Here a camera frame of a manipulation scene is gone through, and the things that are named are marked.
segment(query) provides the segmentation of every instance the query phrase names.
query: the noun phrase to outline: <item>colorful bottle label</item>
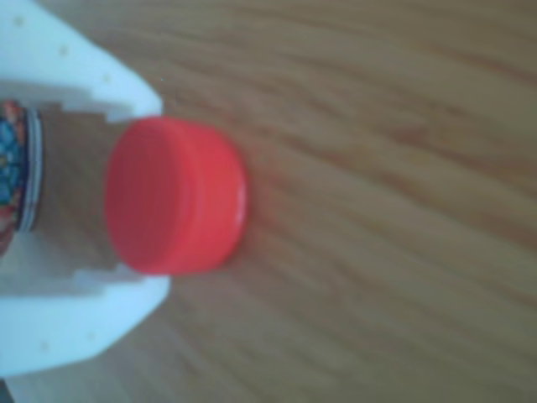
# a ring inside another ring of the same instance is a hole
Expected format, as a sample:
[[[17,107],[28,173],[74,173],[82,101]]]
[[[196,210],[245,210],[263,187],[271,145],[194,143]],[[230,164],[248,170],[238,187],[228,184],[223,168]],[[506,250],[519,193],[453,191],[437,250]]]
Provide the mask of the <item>colorful bottle label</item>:
[[[0,104],[0,255],[18,227],[28,178],[28,125],[23,107]]]

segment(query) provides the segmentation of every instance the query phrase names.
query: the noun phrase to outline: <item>white plastic part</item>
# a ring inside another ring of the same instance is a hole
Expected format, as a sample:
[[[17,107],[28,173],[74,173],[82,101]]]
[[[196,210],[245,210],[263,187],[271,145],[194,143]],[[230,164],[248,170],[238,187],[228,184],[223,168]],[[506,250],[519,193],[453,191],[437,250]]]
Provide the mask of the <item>white plastic part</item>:
[[[151,313],[169,284],[123,264],[63,280],[0,278],[0,378],[98,355]]]
[[[29,0],[0,0],[0,100],[59,103],[119,122],[162,114],[138,74]]]

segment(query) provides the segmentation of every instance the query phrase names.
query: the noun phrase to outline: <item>wooden table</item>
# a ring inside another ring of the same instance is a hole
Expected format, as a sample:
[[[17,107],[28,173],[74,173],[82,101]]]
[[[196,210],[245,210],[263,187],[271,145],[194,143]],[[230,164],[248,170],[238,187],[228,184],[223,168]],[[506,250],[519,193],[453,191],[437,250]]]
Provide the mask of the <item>wooden table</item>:
[[[8,379],[19,403],[537,400],[531,0],[48,0],[216,125],[251,180],[222,270],[98,359]],[[124,129],[45,114],[34,234],[3,270],[110,269]]]

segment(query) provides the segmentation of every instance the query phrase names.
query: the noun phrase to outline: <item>bottle cap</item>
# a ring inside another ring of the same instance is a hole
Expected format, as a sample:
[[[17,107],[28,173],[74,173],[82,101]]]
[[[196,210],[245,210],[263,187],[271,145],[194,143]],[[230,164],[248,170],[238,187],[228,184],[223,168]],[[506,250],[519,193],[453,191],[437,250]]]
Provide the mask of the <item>bottle cap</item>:
[[[121,259],[139,272],[180,275],[218,266],[240,240],[246,210],[242,162],[214,128],[145,118],[112,153],[107,228]]]

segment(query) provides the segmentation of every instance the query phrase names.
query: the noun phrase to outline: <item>plastic cap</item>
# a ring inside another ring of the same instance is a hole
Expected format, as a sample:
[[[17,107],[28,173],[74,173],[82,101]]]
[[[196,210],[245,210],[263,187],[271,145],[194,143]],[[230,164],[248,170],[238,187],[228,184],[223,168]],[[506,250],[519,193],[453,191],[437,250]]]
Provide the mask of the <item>plastic cap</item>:
[[[145,118],[127,129],[107,172],[112,244],[145,274],[189,274],[219,265],[246,220],[246,175],[214,128]]]

